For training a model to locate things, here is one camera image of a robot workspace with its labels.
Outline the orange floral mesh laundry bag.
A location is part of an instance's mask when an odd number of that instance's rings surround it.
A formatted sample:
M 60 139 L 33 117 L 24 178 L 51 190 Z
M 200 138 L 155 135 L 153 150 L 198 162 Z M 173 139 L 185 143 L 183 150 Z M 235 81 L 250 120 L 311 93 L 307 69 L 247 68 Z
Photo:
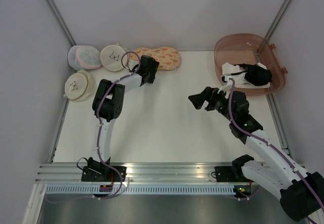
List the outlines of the orange floral mesh laundry bag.
M 135 53 L 141 57 L 151 56 L 159 62 L 158 70 L 176 70 L 181 64 L 181 56 L 173 47 L 160 47 L 156 49 L 137 48 Z

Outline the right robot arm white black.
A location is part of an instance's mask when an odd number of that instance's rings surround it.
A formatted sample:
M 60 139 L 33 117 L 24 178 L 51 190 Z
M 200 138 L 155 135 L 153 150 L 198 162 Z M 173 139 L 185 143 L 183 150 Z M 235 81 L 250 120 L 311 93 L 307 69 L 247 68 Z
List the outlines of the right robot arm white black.
M 323 210 L 323 176 L 310 173 L 282 149 L 275 146 L 263 126 L 250 114 L 244 93 L 226 94 L 219 88 L 206 87 L 188 97 L 195 109 L 207 102 L 206 111 L 216 110 L 227 120 L 231 133 L 245 146 L 256 152 L 266 167 L 249 155 L 232 162 L 231 175 L 237 181 L 252 180 L 271 193 L 286 215 L 300 221 Z

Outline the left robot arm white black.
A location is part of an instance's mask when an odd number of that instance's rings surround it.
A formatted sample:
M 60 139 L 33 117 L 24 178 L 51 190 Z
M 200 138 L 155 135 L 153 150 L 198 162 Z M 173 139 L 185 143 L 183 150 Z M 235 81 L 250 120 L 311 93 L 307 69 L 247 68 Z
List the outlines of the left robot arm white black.
M 102 79 L 97 88 L 92 109 L 98 120 L 98 134 L 93 159 L 100 164 L 93 169 L 93 176 L 101 182 L 110 177 L 110 145 L 112 131 L 121 115 L 125 94 L 145 84 L 152 84 L 159 62 L 151 56 L 138 57 L 139 62 L 128 74 L 113 81 Z

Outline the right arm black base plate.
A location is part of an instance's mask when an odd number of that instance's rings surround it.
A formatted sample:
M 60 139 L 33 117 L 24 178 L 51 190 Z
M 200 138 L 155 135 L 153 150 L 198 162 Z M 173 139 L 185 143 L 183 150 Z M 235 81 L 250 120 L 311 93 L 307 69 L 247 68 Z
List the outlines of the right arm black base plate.
M 239 183 L 245 181 L 243 178 L 235 175 L 231 166 L 216 166 L 214 172 L 218 183 Z

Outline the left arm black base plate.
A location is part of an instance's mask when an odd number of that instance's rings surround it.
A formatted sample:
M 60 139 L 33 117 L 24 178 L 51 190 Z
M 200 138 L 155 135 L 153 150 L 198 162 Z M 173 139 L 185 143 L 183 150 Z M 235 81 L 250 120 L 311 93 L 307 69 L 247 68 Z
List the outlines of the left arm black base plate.
M 92 169 L 88 166 L 83 168 L 81 181 L 82 182 L 124 182 L 126 178 L 126 167 L 116 166 L 116 170 L 104 167 L 103 169 Z

